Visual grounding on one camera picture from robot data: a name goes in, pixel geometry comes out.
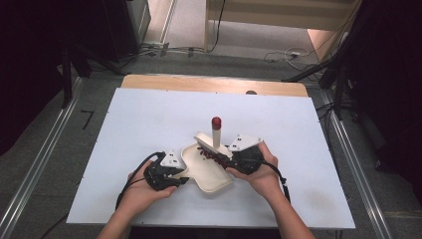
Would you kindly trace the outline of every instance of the person's left hand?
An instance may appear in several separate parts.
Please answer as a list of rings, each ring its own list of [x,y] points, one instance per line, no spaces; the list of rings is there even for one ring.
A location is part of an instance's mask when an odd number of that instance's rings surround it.
[[[152,161],[149,160],[132,179],[132,182],[144,178],[143,172],[151,163]],[[140,180],[126,190],[117,211],[133,218],[137,214],[143,212],[156,200],[169,197],[176,188],[177,187],[175,186],[170,186],[164,190],[155,191],[148,185],[145,179]]]

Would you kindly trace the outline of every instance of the white board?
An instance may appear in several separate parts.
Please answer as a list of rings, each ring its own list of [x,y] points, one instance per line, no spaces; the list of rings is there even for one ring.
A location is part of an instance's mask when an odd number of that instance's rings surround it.
[[[310,98],[135,89],[115,91],[68,223],[106,223],[130,172],[153,152],[173,149],[180,155],[197,131],[211,135],[216,116],[222,119],[222,143],[231,143],[238,133],[264,139],[309,227],[354,228]],[[133,224],[277,226],[267,202],[240,179],[213,194],[189,180]]]

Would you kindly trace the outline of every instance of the hand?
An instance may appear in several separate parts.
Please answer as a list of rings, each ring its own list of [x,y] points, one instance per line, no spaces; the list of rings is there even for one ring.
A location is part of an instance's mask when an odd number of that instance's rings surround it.
[[[152,161],[149,160],[132,179],[132,182],[142,179],[143,172],[151,163]],[[126,215],[134,217],[143,212],[156,200],[169,197],[176,188],[177,187],[175,186],[171,186],[165,188],[164,190],[155,191],[148,185],[146,180],[140,180],[126,190],[117,211],[122,211],[126,213]]]
[[[258,148],[260,149],[264,160],[277,167],[277,165],[279,164],[279,160],[271,154],[267,145],[264,142],[260,142],[258,144]],[[257,171],[249,175],[241,173],[232,167],[227,167],[226,171],[233,174],[237,178],[241,178],[248,181],[249,184],[251,184],[252,188],[254,188],[254,190],[257,191],[258,194],[260,194],[266,199],[268,199],[268,197],[272,195],[275,190],[281,191],[279,184],[279,176],[275,173],[273,169],[271,169],[271,167],[267,165],[261,165]]]

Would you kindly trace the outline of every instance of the red cap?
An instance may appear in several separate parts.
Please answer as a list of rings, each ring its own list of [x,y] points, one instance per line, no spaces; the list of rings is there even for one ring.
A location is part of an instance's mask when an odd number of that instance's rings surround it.
[[[220,130],[221,128],[221,119],[219,117],[214,117],[211,120],[212,129],[214,130]]]

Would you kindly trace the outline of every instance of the wooden edge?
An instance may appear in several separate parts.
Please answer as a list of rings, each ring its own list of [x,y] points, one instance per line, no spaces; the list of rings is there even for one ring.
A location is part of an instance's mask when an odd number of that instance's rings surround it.
[[[184,92],[246,94],[253,91],[264,96],[307,97],[300,83],[252,81],[235,78],[190,77],[169,75],[128,75],[121,88]]]

